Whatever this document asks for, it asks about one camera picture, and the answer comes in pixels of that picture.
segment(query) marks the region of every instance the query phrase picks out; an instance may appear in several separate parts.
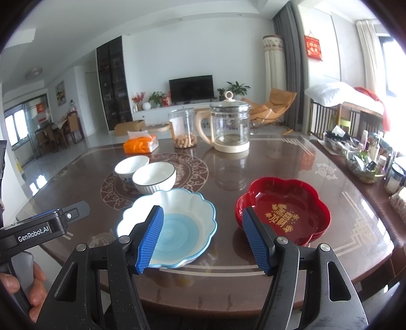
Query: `red blanket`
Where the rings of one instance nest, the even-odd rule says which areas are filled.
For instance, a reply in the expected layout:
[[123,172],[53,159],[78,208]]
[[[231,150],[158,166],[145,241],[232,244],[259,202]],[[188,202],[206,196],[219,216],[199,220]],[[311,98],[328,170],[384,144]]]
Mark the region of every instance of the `red blanket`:
[[386,111],[385,104],[379,99],[378,95],[376,95],[375,93],[371,92],[370,90],[368,90],[364,87],[354,87],[354,89],[362,94],[369,96],[374,101],[382,103],[382,105],[383,105],[383,120],[382,120],[383,131],[389,132],[391,130],[391,121],[390,121],[388,113]]

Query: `finger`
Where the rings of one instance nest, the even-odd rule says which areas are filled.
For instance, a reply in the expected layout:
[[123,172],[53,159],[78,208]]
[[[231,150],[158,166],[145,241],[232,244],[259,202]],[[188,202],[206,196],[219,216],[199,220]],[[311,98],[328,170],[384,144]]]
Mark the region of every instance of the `finger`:
[[46,276],[42,271],[41,267],[34,261],[34,277],[38,278],[40,281],[46,281]]
[[33,306],[40,305],[47,297],[47,291],[44,284],[38,279],[34,278],[32,288],[28,294],[28,300]]
[[0,280],[9,294],[15,294],[20,289],[18,280],[10,274],[0,273]]
[[30,316],[31,321],[33,321],[34,323],[37,322],[38,319],[38,315],[39,312],[41,312],[41,308],[44,302],[42,302],[40,305],[35,306],[33,308],[30,309],[30,311],[28,312],[28,315]]

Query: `cardboard box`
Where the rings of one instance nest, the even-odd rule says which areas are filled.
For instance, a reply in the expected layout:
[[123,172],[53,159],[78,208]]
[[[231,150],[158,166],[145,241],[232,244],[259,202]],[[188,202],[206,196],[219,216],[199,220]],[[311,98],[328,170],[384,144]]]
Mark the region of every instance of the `cardboard box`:
[[145,130],[145,121],[144,120],[136,120],[134,122],[126,122],[126,123],[119,123],[114,127],[114,133],[116,136],[124,136],[128,135],[128,131],[130,132],[140,132]]

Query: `white plate with blue center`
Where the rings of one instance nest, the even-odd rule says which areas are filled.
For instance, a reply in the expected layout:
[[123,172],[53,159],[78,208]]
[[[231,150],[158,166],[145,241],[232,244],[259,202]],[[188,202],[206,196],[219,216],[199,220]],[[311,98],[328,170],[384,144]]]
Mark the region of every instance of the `white plate with blue center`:
[[137,199],[123,214],[118,236],[128,235],[144,222],[154,205],[164,210],[164,225],[149,267],[178,268],[200,256],[217,230],[214,205],[199,193],[185,189],[157,191]]

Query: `wooden table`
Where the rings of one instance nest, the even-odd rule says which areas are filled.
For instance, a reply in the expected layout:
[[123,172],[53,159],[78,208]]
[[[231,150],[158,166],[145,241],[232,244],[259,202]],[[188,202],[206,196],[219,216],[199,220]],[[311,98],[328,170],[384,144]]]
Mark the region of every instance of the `wooden table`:
[[[328,243],[353,283],[367,277],[392,253],[382,222],[356,187],[322,152],[301,137],[256,136],[249,153],[224,154],[199,140],[175,149],[159,141],[151,161],[169,161],[177,170],[176,187],[199,191],[216,208],[218,229],[206,252],[179,269],[146,269],[135,282],[143,303],[154,308],[202,316],[257,315],[271,278],[255,264],[247,239],[234,218],[236,200],[262,176],[295,178],[311,184],[331,212],[326,233],[310,243]],[[42,247],[64,263],[78,243],[89,246],[115,239],[123,211],[139,196],[114,174],[126,155],[122,146],[89,149],[48,181],[19,213],[37,213],[86,200],[91,214],[69,227],[69,233]],[[107,289],[106,274],[101,276]],[[295,307],[302,305],[305,272],[300,271]]]

